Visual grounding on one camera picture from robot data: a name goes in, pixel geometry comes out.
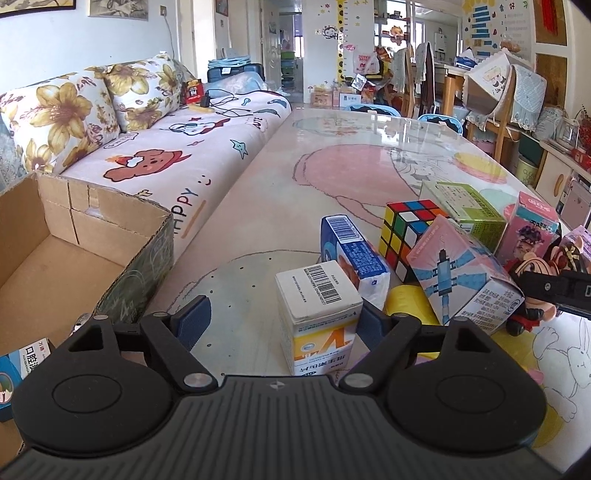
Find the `metal screw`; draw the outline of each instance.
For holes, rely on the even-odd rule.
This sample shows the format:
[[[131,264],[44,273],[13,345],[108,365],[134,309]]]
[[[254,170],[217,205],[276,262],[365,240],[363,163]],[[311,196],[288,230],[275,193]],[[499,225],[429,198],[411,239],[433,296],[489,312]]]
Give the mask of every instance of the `metal screw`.
[[[345,383],[352,388],[367,388],[374,379],[367,374],[350,374],[345,377]]]
[[[188,374],[184,378],[185,385],[194,388],[207,387],[211,382],[213,382],[213,378],[207,374]]]

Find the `blue and white box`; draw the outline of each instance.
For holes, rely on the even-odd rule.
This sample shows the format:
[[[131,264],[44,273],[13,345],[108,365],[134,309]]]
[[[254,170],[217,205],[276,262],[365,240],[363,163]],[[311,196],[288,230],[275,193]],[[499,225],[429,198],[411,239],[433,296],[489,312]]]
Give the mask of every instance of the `blue and white box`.
[[[336,260],[359,294],[380,310],[390,287],[390,271],[346,215],[324,217],[320,224],[323,262]]]
[[[27,345],[4,356],[0,356],[0,421],[12,418],[12,395],[14,389],[50,354],[50,343],[46,338]]]

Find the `blue plastic chair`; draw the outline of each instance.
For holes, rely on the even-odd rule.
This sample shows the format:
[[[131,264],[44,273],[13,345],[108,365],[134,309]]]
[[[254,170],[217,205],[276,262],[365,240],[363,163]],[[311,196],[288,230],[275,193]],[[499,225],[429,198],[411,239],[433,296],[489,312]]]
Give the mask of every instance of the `blue plastic chair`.
[[[388,105],[372,105],[370,103],[357,103],[355,105],[349,105],[344,108],[351,112],[369,112],[375,111],[380,115],[398,116],[402,117],[398,110]]]
[[[457,118],[453,118],[452,116],[439,115],[438,113],[425,113],[424,115],[421,115],[418,120],[420,122],[429,122],[432,124],[443,122],[455,133],[460,135],[464,134],[464,128],[462,127],[462,124]]]

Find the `rubik's cube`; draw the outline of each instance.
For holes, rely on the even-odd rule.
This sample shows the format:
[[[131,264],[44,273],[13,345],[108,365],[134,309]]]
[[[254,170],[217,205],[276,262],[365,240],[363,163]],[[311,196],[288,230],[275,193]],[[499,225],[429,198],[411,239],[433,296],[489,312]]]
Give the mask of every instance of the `rubik's cube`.
[[[415,281],[407,255],[437,215],[448,215],[431,200],[396,202],[386,205],[379,252],[403,282]]]

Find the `pink cartoon print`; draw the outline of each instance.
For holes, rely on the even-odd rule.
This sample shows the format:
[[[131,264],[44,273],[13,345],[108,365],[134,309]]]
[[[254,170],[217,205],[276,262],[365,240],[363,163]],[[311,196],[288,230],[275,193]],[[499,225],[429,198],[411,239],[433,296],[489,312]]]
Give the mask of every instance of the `pink cartoon print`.
[[[183,152],[180,150],[173,152],[155,148],[142,150],[133,157],[116,157],[115,161],[122,167],[107,170],[103,176],[113,181],[129,180],[134,177],[158,173],[190,156],[190,154],[183,156]]]
[[[304,155],[295,164],[293,179],[334,198],[349,213],[375,226],[384,220],[368,206],[417,198],[394,168],[389,149],[377,145],[333,145]]]
[[[168,127],[170,131],[181,133],[185,135],[202,135],[209,133],[215,128],[222,127],[223,124],[229,122],[229,118],[222,118],[217,122],[199,122],[201,117],[192,118],[190,122],[186,124],[173,124]]]

